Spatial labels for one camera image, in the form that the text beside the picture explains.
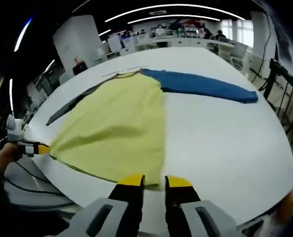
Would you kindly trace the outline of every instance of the desk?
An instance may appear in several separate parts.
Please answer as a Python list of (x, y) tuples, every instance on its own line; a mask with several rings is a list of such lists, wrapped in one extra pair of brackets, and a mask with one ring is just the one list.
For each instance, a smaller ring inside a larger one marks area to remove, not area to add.
[[(61, 106), (117, 71), (141, 65), (198, 74), (257, 91), (240, 72), (204, 48), (141, 51), (99, 64), (57, 88), (30, 121), (26, 138), (50, 143), (67, 115), (48, 127), (45, 124)], [(167, 174), (189, 180), (201, 199), (221, 207), (238, 225), (270, 209), (293, 188), (293, 155), (287, 137), (269, 104), (257, 93), (255, 104), (164, 94), (167, 140), (162, 182)], [(115, 186), (47, 157), (34, 161), (63, 194), (82, 207), (107, 197)], [(165, 232), (164, 196), (163, 190), (145, 191), (140, 231)]]

